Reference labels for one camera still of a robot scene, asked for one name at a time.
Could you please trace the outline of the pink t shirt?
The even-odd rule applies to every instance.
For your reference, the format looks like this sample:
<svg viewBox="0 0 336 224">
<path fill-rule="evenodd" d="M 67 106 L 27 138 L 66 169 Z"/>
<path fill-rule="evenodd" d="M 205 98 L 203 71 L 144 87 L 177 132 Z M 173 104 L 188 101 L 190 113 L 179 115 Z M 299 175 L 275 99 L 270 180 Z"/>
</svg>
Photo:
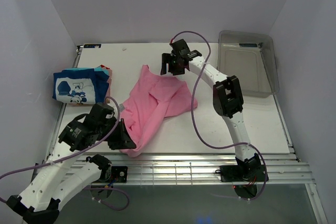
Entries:
<svg viewBox="0 0 336 224">
<path fill-rule="evenodd" d="M 185 81 L 155 75 L 149 66 L 143 65 L 138 81 L 122 105 L 121 118 L 136 148 L 120 152 L 136 157 L 154 138 L 165 118 L 197 108 L 198 101 L 192 100 Z"/>
</svg>

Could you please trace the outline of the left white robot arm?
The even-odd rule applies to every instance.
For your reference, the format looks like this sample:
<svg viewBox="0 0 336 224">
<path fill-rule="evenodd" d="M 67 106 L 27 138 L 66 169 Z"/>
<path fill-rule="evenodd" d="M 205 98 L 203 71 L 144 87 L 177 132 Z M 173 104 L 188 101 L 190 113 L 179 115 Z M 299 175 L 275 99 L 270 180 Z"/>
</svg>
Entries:
<svg viewBox="0 0 336 224">
<path fill-rule="evenodd" d="M 93 182 L 109 183 L 115 177 L 111 161 L 100 154 L 88 156 L 81 169 L 65 177 L 80 156 L 102 142 L 112 150 L 136 147 L 120 117 L 120 107 L 99 102 L 69 121 L 47 161 L 36 166 L 39 172 L 27 188 L 2 202 L 26 223 L 54 223 L 76 194 Z"/>
</svg>

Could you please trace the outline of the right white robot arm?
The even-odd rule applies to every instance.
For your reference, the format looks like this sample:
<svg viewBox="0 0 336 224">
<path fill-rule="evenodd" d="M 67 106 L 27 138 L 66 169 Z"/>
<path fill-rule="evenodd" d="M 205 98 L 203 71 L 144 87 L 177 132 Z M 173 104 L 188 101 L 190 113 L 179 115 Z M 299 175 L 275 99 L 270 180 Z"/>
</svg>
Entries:
<svg viewBox="0 0 336 224">
<path fill-rule="evenodd" d="M 202 54 L 191 51 L 185 40 L 171 41 L 170 53 L 162 54 L 161 75 L 168 72 L 172 75 L 182 75 L 186 70 L 197 75 L 197 79 L 192 91 L 192 100 L 199 81 L 202 79 L 213 90 L 213 108 L 222 117 L 227 125 L 233 143 L 229 146 L 216 147 L 205 143 L 206 146 L 223 150 L 233 147 L 237 165 L 232 170 L 228 168 L 222 172 L 232 172 L 229 177 L 236 177 L 241 180 L 257 181 L 259 173 L 262 172 L 261 161 L 258 152 L 251 146 L 247 133 L 244 116 L 244 99 L 239 80 L 236 76 L 227 76 L 219 72 L 215 67 L 207 62 Z"/>
</svg>

